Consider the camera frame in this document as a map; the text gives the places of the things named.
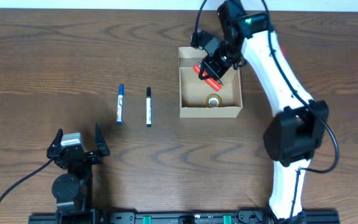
open cardboard box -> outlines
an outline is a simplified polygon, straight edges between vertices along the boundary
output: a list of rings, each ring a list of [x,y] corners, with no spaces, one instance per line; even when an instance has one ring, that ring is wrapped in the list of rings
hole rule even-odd
[[[230,68],[222,77],[222,89],[213,90],[206,82],[200,80],[193,66],[206,56],[203,50],[192,47],[179,47],[179,88],[181,118],[235,118],[242,109],[240,70]],[[210,94],[222,98],[223,106],[206,107]]]

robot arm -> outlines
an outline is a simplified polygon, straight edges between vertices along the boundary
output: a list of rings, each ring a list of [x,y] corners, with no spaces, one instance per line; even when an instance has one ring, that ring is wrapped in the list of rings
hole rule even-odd
[[[220,82],[229,67],[238,67],[242,60],[254,69],[266,92],[273,115],[273,121],[264,134],[265,148],[274,160],[273,192],[269,207],[277,220],[297,216],[302,212],[300,198],[305,171],[301,170],[299,175],[297,172],[300,168],[309,166],[314,150],[321,145],[324,127],[293,96],[286,84],[271,55],[269,32],[275,56],[298,95],[324,121],[328,118],[328,107],[324,101],[314,102],[296,79],[280,50],[276,33],[268,30],[269,20],[266,14],[246,14],[240,0],[228,0],[219,7],[218,16],[224,41],[218,42],[203,30],[193,34],[191,46],[208,53],[201,62],[202,72],[205,71],[208,75],[201,76],[200,72],[199,78]]]

table surface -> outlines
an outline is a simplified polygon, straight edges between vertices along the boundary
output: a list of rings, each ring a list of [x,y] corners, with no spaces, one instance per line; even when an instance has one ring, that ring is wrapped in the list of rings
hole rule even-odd
[[[58,128],[80,132],[93,149],[94,124],[111,149],[94,168],[96,203],[140,212],[264,207],[273,163],[262,142],[272,117],[250,67],[236,119],[180,119],[177,48],[187,46],[195,11],[0,9],[0,195],[47,162]],[[274,12],[273,22],[299,81],[330,108],[341,147],[337,169],[307,174],[305,208],[335,208],[358,223],[358,13]],[[215,12],[200,28],[221,34]],[[116,125],[125,84],[124,124]],[[152,87],[153,126],[145,127]],[[312,167],[331,165],[328,135]],[[0,223],[52,213],[54,164],[0,205]]]

green connector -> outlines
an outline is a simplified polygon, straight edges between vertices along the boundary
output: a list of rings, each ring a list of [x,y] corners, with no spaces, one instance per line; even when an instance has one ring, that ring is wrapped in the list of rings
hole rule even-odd
[[[231,215],[223,216],[223,224],[231,224]]]
[[[152,217],[143,217],[143,224],[152,224]]]

blue marker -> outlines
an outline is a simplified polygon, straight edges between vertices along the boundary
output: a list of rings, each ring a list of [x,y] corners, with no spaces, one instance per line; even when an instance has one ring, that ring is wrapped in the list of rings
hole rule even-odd
[[[146,126],[148,128],[152,126],[152,89],[150,87],[146,89]]]
[[[117,124],[122,124],[122,107],[124,105],[124,84],[119,85],[117,101]]]

